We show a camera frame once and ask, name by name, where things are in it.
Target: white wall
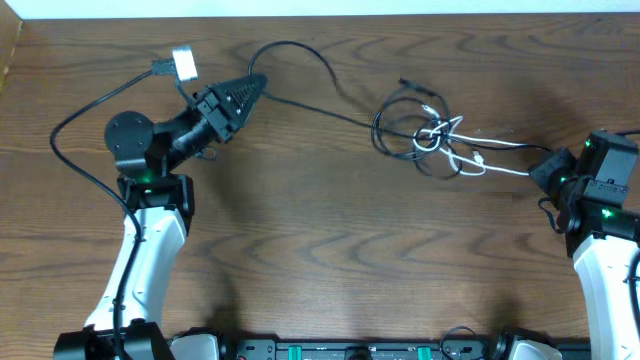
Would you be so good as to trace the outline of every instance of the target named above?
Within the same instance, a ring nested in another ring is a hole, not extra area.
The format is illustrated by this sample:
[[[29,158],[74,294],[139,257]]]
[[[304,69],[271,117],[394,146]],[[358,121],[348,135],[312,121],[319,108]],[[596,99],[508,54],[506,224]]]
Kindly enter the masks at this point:
[[[5,1],[23,19],[640,11],[640,0]]]

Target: cable bundle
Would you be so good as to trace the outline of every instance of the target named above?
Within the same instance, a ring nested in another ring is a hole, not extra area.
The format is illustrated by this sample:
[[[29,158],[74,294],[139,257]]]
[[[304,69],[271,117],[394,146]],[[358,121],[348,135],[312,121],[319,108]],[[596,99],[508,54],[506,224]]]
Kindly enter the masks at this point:
[[[323,65],[329,72],[329,75],[331,76],[331,80],[333,81],[333,84],[336,87],[336,89],[340,89],[335,72],[333,71],[333,68],[331,67],[327,59],[325,59],[322,55],[320,55],[318,51],[311,48],[310,46],[299,43],[299,42],[295,42],[295,41],[277,41],[277,42],[267,44],[262,48],[260,48],[260,50],[258,50],[249,61],[249,67],[248,67],[249,75],[253,74],[253,67],[256,63],[256,60],[262,53],[264,53],[268,49],[271,49],[277,46],[283,46],[283,45],[292,45],[292,46],[303,48],[311,52],[316,58],[318,58],[323,63]],[[442,153],[448,158],[449,166],[454,171],[452,174],[448,176],[438,177],[440,179],[445,179],[445,180],[455,177],[457,175],[481,176],[486,174],[487,170],[498,171],[498,172],[503,172],[511,175],[518,175],[518,176],[529,175],[528,172],[524,172],[524,171],[516,171],[512,169],[486,165],[484,163],[484,158],[482,157],[482,155],[480,155],[478,149],[518,150],[518,149],[525,149],[525,148],[535,148],[535,149],[551,152],[550,149],[543,146],[539,146],[539,145],[512,143],[512,142],[500,141],[495,139],[474,138],[474,137],[456,134],[455,130],[462,123],[464,118],[462,116],[457,116],[451,119],[451,111],[449,110],[449,106],[446,100],[444,99],[444,97],[442,97],[440,94],[436,93],[435,91],[429,90],[426,87],[412,81],[400,79],[399,83],[401,87],[398,90],[394,91],[391,95],[389,95],[389,97],[387,97],[387,99],[384,101],[384,103],[380,107],[380,110],[376,114],[374,114],[371,125],[363,123],[356,119],[349,118],[344,115],[334,113],[332,111],[320,109],[320,108],[306,105],[297,101],[280,98],[266,91],[263,92],[263,95],[268,97],[271,100],[274,100],[280,103],[300,107],[309,111],[313,111],[313,112],[321,113],[327,116],[332,116],[341,120],[345,120],[354,125],[369,128],[371,130],[371,143],[376,150],[378,150],[380,153],[386,156],[391,156],[394,159],[412,161],[415,164],[416,169],[418,169],[418,171],[420,171],[425,176],[434,176],[431,173],[429,166],[425,162],[425,160],[433,153],[436,153],[436,152]],[[424,101],[422,101],[421,99],[415,96],[401,96],[404,93],[410,92],[410,91],[418,93],[420,95],[424,95],[428,98],[437,99],[444,112],[444,116],[441,116],[441,114],[437,110],[435,110],[432,106],[429,106],[427,103],[425,103]],[[384,112],[388,110],[388,108],[390,108],[391,106],[398,103],[402,103],[402,102],[418,104],[421,106],[422,111],[419,113],[406,114],[396,119],[385,120],[383,115]],[[417,119],[422,122],[422,125],[413,134],[407,134],[407,133],[393,130],[394,124],[401,123],[411,119]],[[411,150],[405,151],[405,152],[392,151],[384,140],[383,135],[385,134],[409,140],[410,141],[409,145]],[[466,158],[458,155],[455,149],[451,146],[452,142],[457,142],[470,147],[472,149],[473,158],[471,159],[471,158]],[[482,143],[490,143],[490,144],[496,144],[500,146],[488,146],[488,145],[483,145]],[[472,165],[476,168],[479,168],[479,171],[476,171],[476,172],[463,171],[462,169],[464,164]]]

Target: wood grain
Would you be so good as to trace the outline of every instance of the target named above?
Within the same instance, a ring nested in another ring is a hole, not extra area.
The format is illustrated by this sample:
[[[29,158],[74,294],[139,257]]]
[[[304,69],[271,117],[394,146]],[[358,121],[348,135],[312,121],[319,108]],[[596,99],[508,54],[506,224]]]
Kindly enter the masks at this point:
[[[22,20],[4,0],[0,0],[0,91],[9,72],[21,27]]]
[[[465,115],[463,133],[578,151],[590,130],[640,125],[639,20],[27,22],[0,96],[0,353],[50,358],[58,334],[80,329],[97,304],[120,246],[120,210],[55,159],[49,132],[172,47],[193,47],[201,80],[191,91],[243,75],[260,46],[292,39],[321,50],[350,99],[295,48],[260,59],[274,93],[369,121],[406,77],[446,96]],[[128,109],[165,120],[183,106],[170,79],[149,79],[65,129],[60,144],[114,184],[106,122]],[[428,338],[510,324],[588,336],[578,277],[531,181],[428,179],[368,139],[366,129],[262,99],[217,163],[183,165],[197,211],[172,274],[165,335],[211,325],[283,338]],[[526,169],[539,153],[485,155]],[[640,210],[640,193],[626,206]]]

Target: table surface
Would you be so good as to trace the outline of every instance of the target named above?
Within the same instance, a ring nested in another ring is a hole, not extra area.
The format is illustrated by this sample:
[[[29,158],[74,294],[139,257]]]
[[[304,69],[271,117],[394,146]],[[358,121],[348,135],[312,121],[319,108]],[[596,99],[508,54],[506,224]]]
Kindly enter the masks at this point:
[[[362,121],[405,77],[442,93],[463,134],[581,149],[591,130],[638,128],[640,16],[469,15],[29,21],[0,94],[0,353],[50,358],[82,328],[120,247],[122,212],[52,154],[55,124],[191,44],[200,80],[240,77],[262,45],[269,89]],[[103,131],[124,110],[154,121],[184,101],[145,80],[66,128],[65,154],[108,184]],[[467,150],[459,148],[461,153]],[[433,338],[456,325],[586,337],[564,239],[525,177],[450,181],[377,153],[366,129],[261,99],[249,126],[190,160],[196,215],[171,276],[163,332],[191,326],[282,338]],[[541,153],[483,152],[526,169]],[[631,184],[640,188],[634,176]],[[640,210],[640,193],[626,207]]]

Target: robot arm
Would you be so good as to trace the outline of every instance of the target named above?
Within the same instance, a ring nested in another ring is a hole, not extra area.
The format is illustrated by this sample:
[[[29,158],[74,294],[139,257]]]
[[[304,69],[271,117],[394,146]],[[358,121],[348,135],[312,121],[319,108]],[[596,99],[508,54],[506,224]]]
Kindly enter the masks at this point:
[[[640,356],[632,261],[639,253],[640,215],[622,210],[637,157],[635,142],[596,131],[577,160],[561,149],[530,169],[560,211],[558,229],[550,222],[565,235],[582,283],[593,359]]]
[[[591,235],[573,255],[587,304],[592,359],[640,356],[628,285],[631,262],[639,253],[634,241]]]
[[[142,229],[141,241],[135,241],[133,221],[126,217],[122,248],[103,297],[82,331],[60,335],[54,359],[113,358],[117,353],[113,341],[118,338],[124,349],[117,349],[124,350],[125,357],[176,358],[159,325],[171,269],[189,232],[195,202],[191,179],[171,171],[205,151],[211,141],[231,140],[246,125],[267,81],[264,75],[254,74],[208,85],[188,97],[181,81],[196,77],[189,49],[174,51],[174,59],[154,61],[152,68],[156,75],[176,76],[187,108],[166,122],[153,123],[141,113],[125,111],[107,124],[105,142],[121,173],[122,198]],[[123,276],[135,246],[133,266]],[[122,282],[124,292],[118,297]],[[121,304],[119,309],[113,305],[114,297]],[[118,311],[121,324],[114,329]],[[192,349],[216,347],[215,338],[207,336],[193,336],[176,345],[186,358],[193,358]]]

